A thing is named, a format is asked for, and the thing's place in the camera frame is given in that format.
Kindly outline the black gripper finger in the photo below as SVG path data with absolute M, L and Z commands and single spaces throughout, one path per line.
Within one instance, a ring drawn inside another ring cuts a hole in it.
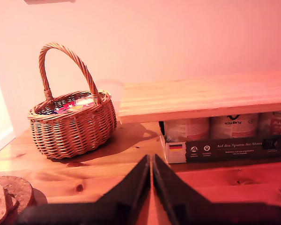
M 204 211 L 210 202 L 182 181 L 157 154 L 153 155 L 153 180 L 173 225 L 210 224 Z
M 150 156 L 145 155 L 99 203 L 104 225 L 134 225 L 151 187 Z

